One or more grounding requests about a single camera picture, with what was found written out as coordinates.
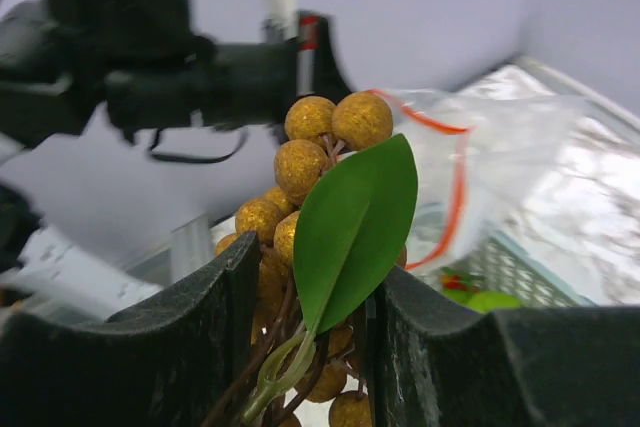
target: plant stem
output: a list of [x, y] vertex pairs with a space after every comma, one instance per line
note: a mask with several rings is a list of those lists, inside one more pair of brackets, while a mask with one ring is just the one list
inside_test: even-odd
[[334, 159], [337, 159], [338, 155], [340, 155], [340, 151], [344, 149], [346, 145], [347, 144], [345, 144], [343, 140], [338, 140], [338, 142], [336, 142], [336, 145], [333, 147], [333, 151], [331, 152]]
[[[314, 337], [315, 335], [311, 332], [300, 333], [274, 350], [264, 361], [260, 369], [258, 387], [240, 414], [243, 425], [252, 425], [275, 397], [286, 393], [304, 376], [315, 355]], [[298, 345], [300, 348], [291, 366], [280, 379], [277, 379], [287, 354]]]
[[349, 355], [354, 350], [356, 350], [356, 347], [355, 347], [355, 345], [353, 345], [353, 342], [351, 342], [351, 343], [349, 343], [349, 345], [347, 345], [340, 352], [338, 352], [337, 354], [332, 355], [331, 357], [329, 357], [327, 359], [327, 364], [332, 364], [333, 362], [336, 362], [338, 360], [344, 359], [347, 355]]
[[311, 374], [309, 382], [307, 382], [304, 388], [300, 389], [298, 394], [291, 400], [291, 402], [289, 402], [287, 406], [282, 409], [282, 411], [276, 416], [269, 427], [278, 427], [282, 422], [287, 420], [287, 417], [289, 417], [300, 406], [304, 399], [309, 396], [313, 388], [318, 383], [318, 380], [320, 380], [322, 369], [324, 369], [324, 366], [327, 362], [328, 354], [329, 336], [327, 335], [324, 339], [322, 339], [322, 342], [320, 343], [318, 362], [313, 369], [313, 373]]
[[364, 398], [364, 378], [362, 375], [358, 376], [358, 393], [356, 394], [356, 400], [362, 400]]
[[322, 136], [322, 140], [324, 141], [324, 146], [327, 149], [327, 155], [329, 156], [329, 162], [331, 164], [331, 166], [336, 165], [336, 154], [334, 152], [334, 145], [331, 142], [331, 138], [329, 137], [329, 135], [324, 134]]
[[260, 346], [256, 355], [249, 361], [247, 367], [242, 371], [242, 373], [236, 377], [236, 379], [231, 383], [231, 385], [225, 390], [224, 394], [218, 399], [213, 408], [209, 411], [207, 417], [205, 417], [200, 427], [215, 427], [218, 426], [218, 419], [224, 413], [227, 404], [231, 402], [233, 396], [240, 390], [240, 388], [247, 382], [247, 380], [251, 377], [253, 372], [255, 372], [263, 363], [264, 359], [269, 354], [269, 350], [271, 350], [271, 345], [273, 344], [276, 335], [279, 331], [279, 326], [282, 325], [285, 318], [287, 318], [289, 309], [291, 308], [291, 304], [293, 302], [293, 275], [289, 276], [289, 281], [287, 283], [287, 291], [284, 295], [284, 300], [282, 301], [282, 305], [280, 306], [280, 312], [276, 317], [276, 320], [273, 322], [272, 327], [269, 329], [266, 337], [263, 338], [264, 342]]
[[354, 379], [360, 380], [360, 376], [356, 373], [355, 370], [349, 367], [344, 360], [334, 360], [332, 364], [335, 365], [336, 367], [340, 367], [342, 370], [344, 370], [347, 374], [349, 374]]

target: brown stem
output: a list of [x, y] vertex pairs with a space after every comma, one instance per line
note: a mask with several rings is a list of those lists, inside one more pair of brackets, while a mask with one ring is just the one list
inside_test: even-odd
[[327, 335], [324, 339], [320, 341], [320, 349], [319, 349], [319, 357], [318, 362], [316, 363], [313, 373], [309, 378], [309, 382], [305, 384], [305, 386], [298, 391], [298, 394], [287, 404], [287, 406], [282, 409], [282, 412], [278, 414], [278, 416], [271, 422], [270, 427], [278, 427], [282, 422], [287, 420], [291, 414], [293, 414], [294, 410], [296, 410], [300, 404], [307, 398], [307, 396], [311, 393], [313, 388], [320, 380], [320, 376], [322, 375], [322, 369], [327, 362], [327, 355], [329, 354], [329, 336]]
[[338, 140], [338, 142], [336, 142], [336, 145], [333, 147], [333, 151], [331, 152], [334, 159], [338, 158], [340, 151], [344, 149], [345, 145], [347, 144], [345, 144], [343, 140]]
[[283, 324], [286, 318], [288, 318], [289, 309], [291, 308], [291, 304], [293, 302], [293, 275], [289, 276], [289, 280], [287, 282], [287, 291], [284, 296], [284, 300], [282, 301], [282, 305], [280, 306], [280, 312], [278, 312], [278, 316], [274, 320], [271, 328], [268, 330], [268, 333], [264, 339], [264, 342], [260, 346], [260, 349], [257, 351], [256, 355], [249, 361], [247, 367], [242, 371], [242, 373], [236, 377], [236, 379], [231, 383], [231, 385], [225, 390], [224, 394], [218, 399], [213, 408], [209, 411], [207, 417], [205, 417], [200, 427], [214, 427], [220, 426], [218, 419], [223, 415], [227, 405], [233, 399], [233, 396], [240, 390], [240, 388], [251, 378], [251, 375], [262, 365], [264, 359], [269, 354], [271, 350], [271, 345], [274, 343], [276, 339], [276, 335], [280, 331], [280, 326]]
[[358, 393], [356, 394], [356, 400], [362, 400], [364, 398], [364, 376], [358, 377]]
[[336, 165], [336, 154], [334, 152], [334, 145], [333, 142], [331, 142], [331, 138], [328, 134], [324, 134], [322, 136], [322, 140], [324, 142], [325, 148], [327, 149], [327, 155], [329, 156], [329, 162], [331, 166]]
[[340, 352], [338, 352], [337, 354], [334, 354], [331, 357], [329, 357], [327, 359], [327, 364], [332, 364], [332, 363], [334, 363], [334, 362], [336, 362], [338, 360], [344, 359], [347, 355], [349, 355], [355, 349], [356, 349], [356, 346], [353, 344], [353, 342], [349, 343], [349, 345], [347, 345]]
[[349, 367], [344, 360], [334, 360], [333, 365], [335, 365], [336, 367], [340, 367], [342, 370], [344, 370], [347, 374], [349, 374], [354, 379], [358, 379], [358, 380], [360, 379], [360, 376], [358, 375], [358, 373], [355, 370], [353, 370], [351, 367]]

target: white surface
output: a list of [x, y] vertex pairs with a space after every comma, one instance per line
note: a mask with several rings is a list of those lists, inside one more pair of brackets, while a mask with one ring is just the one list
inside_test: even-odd
[[0, 275], [0, 285], [37, 292], [96, 320], [106, 320], [160, 292], [73, 245], [54, 227], [35, 232], [20, 260], [22, 269]]
[[[21, 0], [2, 0], [0, 13]], [[264, 0], [193, 0], [197, 29], [228, 41], [255, 41]], [[356, 88], [451, 88], [518, 48], [524, 0], [300, 0], [335, 15], [335, 52]], [[153, 163], [150, 133], [127, 146], [100, 110], [80, 139], [54, 138], [0, 168], [0, 178], [31, 194], [47, 220], [110, 262], [203, 212], [231, 213], [273, 183], [275, 143], [251, 129], [233, 159], [211, 166]], [[167, 150], [225, 154], [236, 134], [167, 133]]]
[[208, 216], [200, 216], [171, 233], [171, 282], [187, 277], [212, 260]]

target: yellow berry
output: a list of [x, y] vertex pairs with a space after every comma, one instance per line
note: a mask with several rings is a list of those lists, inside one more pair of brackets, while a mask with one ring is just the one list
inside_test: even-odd
[[225, 235], [220, 241], [216, 244], [216, 255], [220, 255], [223, 251], [227, 249], [231, 244], [235, 242], [235, 240], [240, 237], [240, 234], [233, 233], [229, 235]]
[[296, 235], [296, 224], [299, 216], [300, 212], [298, 211], [285, 217], [278, 224], [273, 235], [273, 250], [288, 266], [293, 265], [293, 239]]
[[[308, 372], [304, 375], [302, 380], [295, 386], [297, 391], [300, 391], [311, 379], [312, 372]], [[335, 398], [344, 386], [347, 384], [347, 373], [340, 367], [335, 365], [326, 365], [322, 369], [320, 379], [313, 387], [307, 400], [316, 404], [322, 404]]]
[[371, 427], [369, 397], [351, 390], [338, 395], [329, 408], [329, 427]]
[[331, 114], [336, 108], [328, 99], [318, 96], [304, 97], [289, 109], [284, 121], [284, 130], [290, 140], [304, 139], [318, 144], [323, 149], [323, 135], [331, 142]]
[[306, 196], [329, 164], [327, 154], [309, 140], [290, 140], [280, 147], [273, 162], [276, 183], [295, 205]]
[[277, 185], [267, 190], [263, 197], [276, 204], [285, 216], [296, 210], [296, 206], [287, 198], [287, 194]]
[[334, 135], [351, 150], [363, 150], [388, 139], [393, 116], [387, 103], [371, 92], [350, 94], [333, 111]]
[[260, 242], [269, 244], [273, 241], [276, 226], [284, 215], [276, 204], [258, 197], [245, 202], [236, 212], [236, 232], [243, 234], [255, 231]]

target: red object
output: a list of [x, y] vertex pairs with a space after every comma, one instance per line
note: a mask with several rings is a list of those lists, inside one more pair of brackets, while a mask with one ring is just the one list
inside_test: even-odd
[[469, 292], [470, 290], [472, 292], [478, 292], [480, 290], [472, 286], [470, 282], [465, 282], [460, 275], [443, 274], [440, 276], [440, 283], [445, 289], [462, 290], [464, 292]]

